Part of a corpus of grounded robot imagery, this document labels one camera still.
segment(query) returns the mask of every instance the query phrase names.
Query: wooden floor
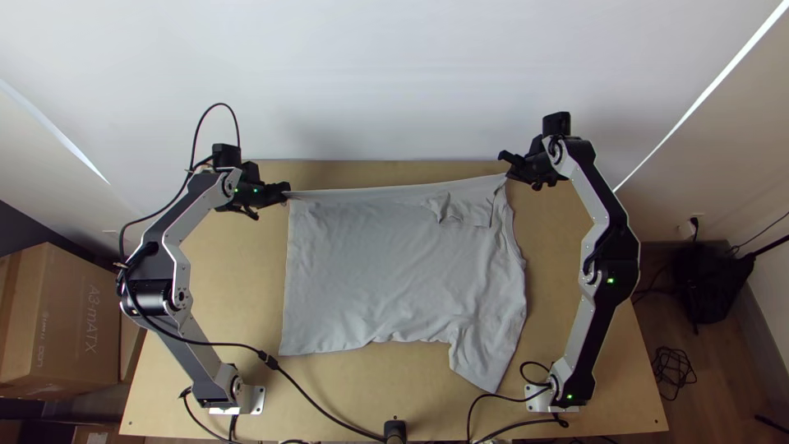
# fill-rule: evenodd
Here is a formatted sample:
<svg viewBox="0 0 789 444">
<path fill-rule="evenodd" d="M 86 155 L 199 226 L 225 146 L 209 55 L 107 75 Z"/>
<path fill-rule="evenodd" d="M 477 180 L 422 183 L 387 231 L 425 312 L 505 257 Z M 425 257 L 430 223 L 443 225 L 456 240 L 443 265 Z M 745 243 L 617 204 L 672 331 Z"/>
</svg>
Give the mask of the wooden floor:
<svg viewBox="0 0 789 444">
<path fill-rule="evenodd" d="M 665 249 L 644 249 L 641 288 L 646 287 L 654 273 L 667 263 L 669 254 Z M 657 287 L 662 286 L 661 283 L 658 281 Z M 717 324 L 700 326 L 699 335 L 695 335 L 679 304 L 666 295 L 650 294 L 635 305 L 635 311 L 650 358 L 662 345 L 683 349 L 698 382 L 681 389 L 675 401 L 663 401 L 669 432 L 610 438 L 620 444 L 789 442 L 789 436 L 754 420 L 755 414 L 769 417 L 773 412 L 735 316 Z M 604 442 L 595 437 L 581 439 L 588 444 Z M 555 443 L 569 441 L 560 439 Z M 148 440 L 149 444 L 203 442 L 216 441 Z"/>
</svg>

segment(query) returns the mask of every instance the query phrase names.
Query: wooden table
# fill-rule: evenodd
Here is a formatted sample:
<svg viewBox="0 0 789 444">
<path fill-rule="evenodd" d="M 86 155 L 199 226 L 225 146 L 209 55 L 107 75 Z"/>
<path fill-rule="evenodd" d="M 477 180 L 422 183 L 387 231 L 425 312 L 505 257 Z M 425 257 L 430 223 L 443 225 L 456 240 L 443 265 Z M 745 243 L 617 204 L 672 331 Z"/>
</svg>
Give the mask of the wooden table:
<svg viewBox="0 0 789 444">
<path fill-rule="evenodd" d="M 506 170 L 504 162 L 261 162 L 266 182 L 290 181 L 294 190 L 434 183 Z M 528 261 L 528 317 L 518 349 L 498 393 L 524 396 L 518 367 L 524 360 L 549 364 L 563 353 L 580 292 L 581 238 L 591 220 L 568 182 L 534 192 L 509 181 L 515 237 Z M 236 341 L 276 354 L 282 329 L 288 208 L 272 206 L 252 221 L 209 214 L 183 244 L 192 263 L 193 313 L 208 338 Z M 382 433 L 397 415 L 414 441 L 465 440 L 468 407 L 481 391 L 450 371 L 446 344 L 387 343 L 362 349 L 281 358 L 313 398 L 340 418 Z M 361 441 L 321 416 L 278 373 L 243 349 L 219 348 L 244 381 L 266 386 L 263 414 L 242 416 L 239 439 Z M 543 378 L 537 370 L 531 377 Z M 595 367 L 597 389 L 578 414 L 564 414 L 569 428 L 554 423 L 518 428 L 501 437 L 568 437 L 656 432 L 668 429 L 638 322 L 630 301 L 622 303 Z M 156 335 L 148 335 L 123 416 L 121 433 L 157 437 L 207 437 L 178 399 L 190 384 Z M 197 417 L 226 435 L 227 416 Z M 510 423 L 543 418 L 523 404 L 484 400 L 474 410 L 473 436 Z"/>
</svg>

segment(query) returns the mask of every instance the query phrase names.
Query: black cable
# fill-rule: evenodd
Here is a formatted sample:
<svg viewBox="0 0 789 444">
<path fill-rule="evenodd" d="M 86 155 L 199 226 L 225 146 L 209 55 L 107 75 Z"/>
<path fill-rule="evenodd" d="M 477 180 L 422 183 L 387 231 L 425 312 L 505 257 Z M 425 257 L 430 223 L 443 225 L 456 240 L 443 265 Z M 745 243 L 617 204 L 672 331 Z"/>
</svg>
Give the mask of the black cable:
<svg viewBox="0 0 789 444">
<path fill-rule="evenodd" d="M 176 201 L 176 199 L 178 199 L 178 197 L 181 196 L 181 193 L 183 192 L 184 188 L 186 188 L 187 186 L 187 182 L 189 182 L 189 178 L 191 178 L 191 176 L 193 175 L 195 167 L 204 164 L 205 162 L 211 159 L 211 157 L 209 156 L 204 160 L 202 160 L 201 162 L 198 162 L 197 165 L 195 165 L 195 152 L 197 150 L 197 135 L 200 133 L 200 126 L 202 126 L 203 120 L 205 120 L 205 116 L 207 116 L 208 113 L 210 113 L 211 109 L 214 109 L 218 106 L 224 106 L 225 108 L 228 109 L 228 111 L 230 111 L 230 114 L 233 116 L 233 125 L 236 127 L 236 145 L 238 147 L 241 147 L 241 132 L 238 130 L 238 119 L 236 119 L 236 114 L 233 111 L 233 109 L 230 108 L 230 105 L 221 102 L 212 104 L 210 107 L 208 107 L 206 111 L 203 112 L 203 115 L 200 116 L 200 120 L 197 122 L 197 127 L 195 128 L 195 136 L 191 140 L 191 154 L 189 156 L 189 168 L 187 169 L 187 176 L 183 179 L 181 188 L 175 194 L 175 197 L 173 197 L 173 199 L 170 202 L 168 202 L 166 205 L 159 208 L 155 213 L 151 213 L 147 216 L 141 217 L 140 219 L 135 219 L 121 227 L 121 231 L 118 233 L 118 253 L 121 256 L 121 261 L 126 260 L 126 253 L 123 251 L 124 250 L 123 235 L 126 233 L 126 230 L 134 224 L 139 224 L 140 222 L 144 222 L 154 216 L 161 214 L 162 211 L 167 210 Z"/>
<path fill-rule="evenodd" d="M 735 254 L 737 254 L 738 252 L 740 252 L 740 248 L 744 247 L 745 245 L 749 244 L 749 243 L 750 243 L 752 240 L 756 239 L 757 237 L 759 237 L 759 236 L 761 236 L 762 234 L 764 234 L 765 232 L 767 232 L 767 230 L 771 229 L 771 228 L 772 228 L 772 227 L 773 227 L 775 224 L 777 224 L 778 222 L 780 222 L 780 221 L 782 221 L 782 220 L 786 219 L 786 217 L 787 217 L 787 216 L 789 216 L 789 211 L 787 211 L 786 213 L 784 213 L 784 214 L 783 214 L 783 216 L 779 217 L 778 219 L 775 219 L 775 221 L 773 221 L 773 222 L 772 222 L 770 225 L 768 225 L 768 226 L 767 226 L 767 228 L 765 228 L 765 229 L 763 229 L 763 230 L 759 231 L 759 232 L 758 232 L 758 233 L 757 233 L 757 234 L 756 234 L 754 237 L 752 237 L 752 238 L 750 238 L 750 239 L 746 240 L 746 241 L 745 241 L 745 242 L 743 242 L 743 243 L 740 243 L 740 244 L 734 245 L 734 246 L 732 246 L 731 248 L 729 248 L 729 251 L 728 251 L 728 252 L 729 252 L 731 255 L 735 255 Z"/>
<path fill-rule="evenodd" d="M 335 418 L 334 416 L 332 416 L 332 414 L 330 414 L 329 412 L 323 410 L 322 407 L 320 407 L 314 400 L 312 400 L 312 398 L 302 389 L 301 386 L 298 385 L 298 383 L 295 380 L 293 380 L 292 377 L 290 377 L 290 375 L 288 375 L 287 372 L 285 372 L 282 368 L 277 368 L 277 371 L 282 373 L 282 376 L 284 376 L 285 379 L 290 381 L 290 383 L 293 384 L 294 387 L 296 387 L 296 390 L 298 390 L 299 393 L 301 393 L 302 396 L 304 396 L 304 398 L 307 401 L 309 401 L 309 403 L 312 404 L 313 407 L 316 408 L 316 410 L 321 412 L 324 416 L 326 416 L 328 419 L 332 420 L 334 423 L 336 423 L 340 427 L 347 428 L 351 432 L 355 432 L 355 433 L 357 433 L 359 435 L 362 435 L 363 437 L 370 438 L 373 441 L 386 442 L 386 439 L 384 437 L 380 436 L 380 435 L 376 435 L 375 433 L 368 432 L 368 431 L 362 430 L 360 428 L 356 428 L 356 427 L 354 427 L 354 426 L 352 426 L 352 425 L 350 425 L 348 423 L 344 423 L 343 421 L 340 421 L 339 419 Z"/>
<path fill-rule="evenodd" d="M 546 387 L 546 388 L 538 391 L 534 395 L 527 396 L 526 398 L 523 398 L 523 399 L 509 398 L 507 396 L 496 395 L 494 393 L 483 393 L 482 395 L 477 396 L 477 398 L 471 403 L 471 406 L 468 407 L 468 415 L 466 416 L 466 442 L 471 442 L 471 415 L 472 415 L 472 413 L 474 411 L 474 406 L 477 405 L 477 402 L 479 402 L 481 400 L 484 400 L 485 398 L 496 398 L 498 400 L 506 400 L 506 401 L 509 401 L 509 402 L 526 402 L 526 401 L 530 401 L 530 400 L 540 396 L 541 394 L 545 393 L 546 391 L 549 391 L 550 389 L 551 389 L 550 387 Z"/>
<path fill-rule="evenodd" d="M 652 360 L 652 371 L 656 383 L 665 382 L 668 386 L 675 387 L 674 394 L 666 396 L 660 390 L 660 386 L 658 386 L 660 396 L 668 401 L 675 400 L 682 387 L 695 384 L 698 381 L 696 372 L 690 364 L 688 354 L 682 349 L 670 349 L 666 346 L 658 347 L 655 350 L 655 358 Z"/>
<path fill-rule="evenodd" d="M 228 426 L 228 439 L 233 440 L 233 435 L 236 434 L 236 423 L 238 422 L 238 415 L 235 414 L 230 417 L 230 425 Z"/>
<path fill-rule="evenodd" d="M 641 302 L 641 300 L 646 298 L 647 296 L 649 296 L 650 293 L 652 293 L 653 291 L 656 291 L 655 290 L 655 283 L 658 282 L 658 278 L 660 277 L 660 275 L 663 274 L 664 271 L 668 270 L 668 267 L 669 267 L 670 264 L 671 263 L 669 262 L 669 263 L 665 264 L 664 266 L 660 267 L 660 270 L 658 270 L 657 273 L 655 273 L 655 275 L 652 276 L 652 281 L 649 282 L 649 286 L 646 289 L 641 289 L 641 290 L 633 292 L 633 294 L 644 294 L 644 296 L 641 296 L 638 299 L 634 299 L 633 300 L 633 305 Z"/>
<path fill-rule="evenodd" d="M 549 382 L 534 382 L 531 379 L 527 378 L 526 375 L 524 375 L 524 368 L 527 365 L 536 365 L 536 366 L 542 368 L 543 370 L 545 370 L 548 373 L 551 372 L 551 370 L 548 367 L 542 365 L 541 363 L 539 363 L 537 361 L 525 361 L 525 362 L 520 364 L 520 368 L 518 370 L 520 372 L 520 377 L 522 377 L 526 382 L 528 382 L 529 384 L 531 384 L 533 386 L 540 386 L 540 387 L 550 387 L 551 386 L 551 384 Z"/>
<path fill-rule="evenodd" d="M 523 422 L 520 422 L 520 423 L 510 424 L 507 427 L 503 427 L 503 428 L 500 428 L 500 429 L 496 430 L 495 432 L 488 433 L 483 439 L 475 441 L 474 444 L 480 444 L 481 442 L 485 442 L 485 441 L 487 441 L 489 439 L 493 439 L 494 437 L 496 437 L 496 436 L 498 436 L 498 435 L 500 435 L 500 434 L 502 434 L 504 432 L 507 432 L 509 430 L 512 430 L 513 428 L 524 427 L 524 426 L 534 425 L 534 424 L 542 424 L 542 423 L 557 423 L 562 428 L 568 428 L 570 426 L 570 423 L 568 423 L 564 419 L 559 418 L 558 414 L 553 414 L 553 419 L 533 419 L 531 421 L 523 421 Z"/>
</svg>

